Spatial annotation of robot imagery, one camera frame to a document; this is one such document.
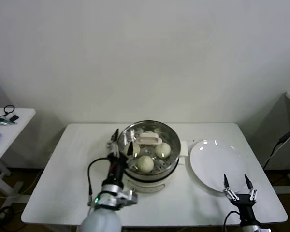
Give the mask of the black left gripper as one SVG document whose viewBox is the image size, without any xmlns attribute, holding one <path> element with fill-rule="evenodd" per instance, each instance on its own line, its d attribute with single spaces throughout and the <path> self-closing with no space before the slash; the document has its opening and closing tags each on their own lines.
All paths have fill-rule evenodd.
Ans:
<svg viewBox="0 0 290 232">
<path fill-rule="evenodd" d="M 122 182 L 125 169 L 128 167 L 127 161 L 133 158 L 134 148 L 133 142 L 126 144 L 125 153 L 126 155 L 120 154 L 118 150 L 118 134 L 119 129 L 116 129 L 111 136 L 110 141 L 107 143 L 108 160 L 110 161 L 110 167 L 108 171 L 108 184 L 117 185 L 123 187 Z"/>
</svg>

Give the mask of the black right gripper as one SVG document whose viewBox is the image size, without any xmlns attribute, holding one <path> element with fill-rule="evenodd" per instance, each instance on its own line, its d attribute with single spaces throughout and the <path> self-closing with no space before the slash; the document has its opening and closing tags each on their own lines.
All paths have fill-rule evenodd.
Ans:
<svg viewBox="0 0 290 232">
<path fill-rule="evenodd" d="M 230 188 L 228 179 L 224 174 L 224 190 L 223 193 L 231 201 L 231 204 L 235 205 L 240 214 L 240 226 L 259 226 L 259 222 L 256 220 L 253 205 L 256 203 L 257 190 L 254 189 L 252 182 L 245 175 L 246 185 L 249 190 L 249 194 L 238 194 L 236 195 Z"/>
</svg>

